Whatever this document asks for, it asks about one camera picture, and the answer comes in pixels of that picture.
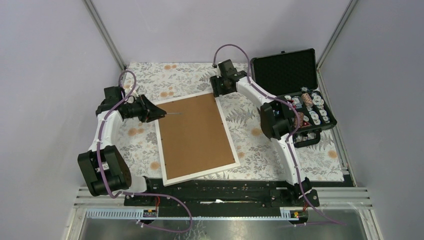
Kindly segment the white picture frame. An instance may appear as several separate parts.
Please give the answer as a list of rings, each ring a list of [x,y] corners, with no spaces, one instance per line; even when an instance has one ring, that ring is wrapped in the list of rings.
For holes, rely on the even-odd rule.
[[[210,91],[157,102],[167,113],[156,120],[164,186],[240,167],[220,101]]]

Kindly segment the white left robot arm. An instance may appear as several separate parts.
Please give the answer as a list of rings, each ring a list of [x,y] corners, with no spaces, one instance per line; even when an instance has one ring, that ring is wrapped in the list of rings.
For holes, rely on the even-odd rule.
[[[145,177],[134,176],[116,144],[125,119],[138,118],[150,123],[164,118],[167,112],[149,101],[145,95],[131,96],[129,102],[119,86],[104,89],[105,99],[95,114],[97,129],[87,152],[78,155],[77,163],[90,194],[116,198],[123,193],[133,195],[144,206],[152,204],[155,192]]]

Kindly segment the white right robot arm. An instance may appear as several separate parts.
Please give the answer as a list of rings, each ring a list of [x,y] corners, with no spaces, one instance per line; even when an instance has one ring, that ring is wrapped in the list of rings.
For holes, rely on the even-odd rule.
[[[286,100],[256,84],[245,71],[237,71],[230,59],[218,64],[214,62],[212,67],[216,69],[216,75],[209,80],[215,98],[237,92],[259,109],[261,130],[276,148],[283,165],[284,179],[289,184],[287,201],[293,206],[301,205],[312,191],[312,186],[300,168],[295,151],[293,135],[298,126],[292,128],[291,117],[284,115],[284,109],[295,109]]]

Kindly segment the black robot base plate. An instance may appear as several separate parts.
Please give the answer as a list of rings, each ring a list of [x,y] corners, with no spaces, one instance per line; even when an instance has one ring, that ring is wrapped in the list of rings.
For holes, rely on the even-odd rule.
[[[218,212],[252,215],[280,207],[302,209],[303,199],[291,198],[285,181],[190,180],[163,186],[159,179],[148,180],[148,191],[154,196],[124,197],[125,207],[153,207],[160,210],[187,211],[168,196],[178,198],[193,213]]]

